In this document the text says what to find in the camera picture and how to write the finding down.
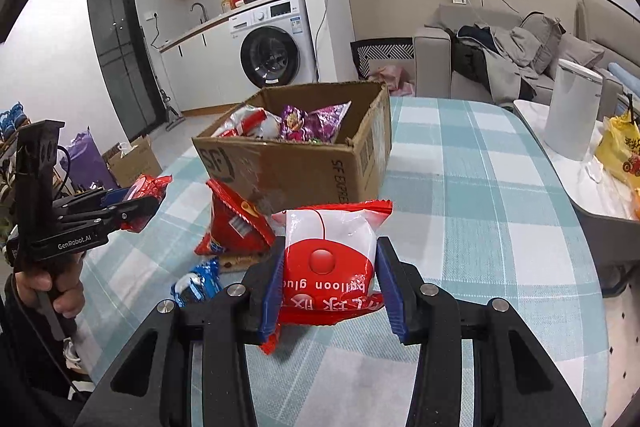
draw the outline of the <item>blue gripper pad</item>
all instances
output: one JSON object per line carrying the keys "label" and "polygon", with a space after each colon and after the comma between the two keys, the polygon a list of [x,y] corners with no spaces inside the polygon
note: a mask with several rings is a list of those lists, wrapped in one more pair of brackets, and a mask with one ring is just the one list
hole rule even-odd
{"label": "blue gripper pad", "polygon": [[130,188],[131,187],[118,188],[117,190],[110,190],[110,192],[107,192],[105,197],[102,198],[102,207],[120,203],[124,199],[124,196],[127,195],[127,192],[129,192]]}
{"label": "blue gripper pad", "polygon": [[378,283],[380,284],[380,289],[385,299],[386,315],[389,318],[391,331],[393,331],[394,334],[398,336],[400,342],[403,343],[407,340],[409,331],[404,317],[402,294],[396,283],[393,270],[391,269],[394,261],[394,259],[390,259],[391,256],[395,258],[394,264],[399,267],[399,269],[402,269],[396,252],[393,251],[391,242],[387,237],[379,237],[376,246],[376,276],[378,277]]}
{"label": "blue gripper pad", "polygon": [[258,336],[264,343],[276,329],[278,314],[282,306],[282,277],[284,272],[284,249],[278,254],[279,259],[273,270],[271,280],[262,300],[262,320],[258,328]]}

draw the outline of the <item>plaid tablecloth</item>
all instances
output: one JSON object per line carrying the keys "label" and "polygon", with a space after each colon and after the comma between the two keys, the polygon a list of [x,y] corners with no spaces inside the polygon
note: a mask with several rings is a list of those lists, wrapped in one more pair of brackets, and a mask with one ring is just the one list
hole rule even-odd
{"label": "plaid tablecloth", "polygon": [[[558,178],[513,115],[458,100],[392,100],[393,149],[380,233],[425,279],[460,299],[503,297],[557,363],[593,426],[607,394],[604,306],[589,248]],[[169,287],[198,259],[209,221],[205,169],[190,149],[146,230],[113,234],[82,274],[78,351],[98,380]],[[239,280],[225,278],[223,283]],[[335,327],[284,328],[277,352],[247,347],[260,427],[404,425],[418,347],[391,333],[385,311]],[[471,426],[473,362],[463,343],[461,425]],[[193,406],[200,402],[194,380]]]}

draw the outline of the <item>kitchen counter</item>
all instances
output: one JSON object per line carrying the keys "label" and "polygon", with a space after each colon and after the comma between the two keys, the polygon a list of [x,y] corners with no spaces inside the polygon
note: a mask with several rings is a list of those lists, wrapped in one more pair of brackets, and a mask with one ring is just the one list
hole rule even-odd
{"label": "kitchen counter", "polygon": [[230,12],[223,13],[222,15],[218,15],[217,17],[214,17],[213,19],[210,19],[202,23],[201,25],[196,26],[195,28],[191,28],[189,31],[180,35],[177,39],[173,39],[171,41],[165,42],[162,46],[158,48],[158,51],[160,51],[160,53],[164,53],[165,51],[173,48],[174,46],[177,46],[181,42],[184,42],[185,40],[190,39],[191,37],[196,36],[202,33],[203,31],[208,30],[209,28],[213,28],[213,26],[217,26],[219,24],[222,24],[228,21],[234,15],[245,12],[247,10],[251,10],[253,8],[257,8],[258,6],[262,6],[263,4],[272,3],[274,1],[278,1],[278,0],[257,0],[249,4],[245,4],[244,6],[241,6],[239,8],[235,8]]}

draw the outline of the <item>small cardboard box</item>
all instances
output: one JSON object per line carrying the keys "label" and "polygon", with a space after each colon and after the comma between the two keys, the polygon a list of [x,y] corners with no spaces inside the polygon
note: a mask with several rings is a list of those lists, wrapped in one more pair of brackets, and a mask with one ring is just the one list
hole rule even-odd
{"label": "small cardboard box", "polygon": [[123,188],[133,185],[140,174],[154,177],[162,174],[162,168],[151,150],[151,139],[148,136],[141,136],[131,145],[134,147],[132,151],[124,156],[117,151],[108,161],[111,173],[118,185]]}
{"label": "small cardboard box", "polygon": [[[285,105],[307,112],[351,102],[334,144],[248,137],[212,137],[244,104],[280,115]],[[261,212],[308,204],[375,199],[391,151],[389,93],[378,82],[267,87],[228,110],[193,138],[213,178],[229,185]]]}

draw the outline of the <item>sofa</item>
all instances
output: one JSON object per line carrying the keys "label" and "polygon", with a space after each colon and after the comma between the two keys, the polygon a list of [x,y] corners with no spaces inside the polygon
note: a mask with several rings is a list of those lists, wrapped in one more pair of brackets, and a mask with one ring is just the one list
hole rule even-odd
{"label": "sofa", "polygon": [[[416,96],[493,103],[491,94],[481,84],[452,70],[451,43],[442,26],[455,32],[460,26],[475,23],[513,28],[520,26],[522,20],[523,16],[510,10],[440,5],[432,20],[414,35]],[[595,42],[605,49],[597,67],[606,69],[610,62],[618,62],[623,68],[629,68],[630,73],[640,76],[640,23],[631,16],[613,9],[603,0],[579,0],[575,20],[562,25],[579,39]],[[550,105],[554,80],[540,74],[532,87],[536,91],[533,101]],[[612,74],[606,75],[598,119],[612,116],[620,100],[625,100],[622,83]]]}

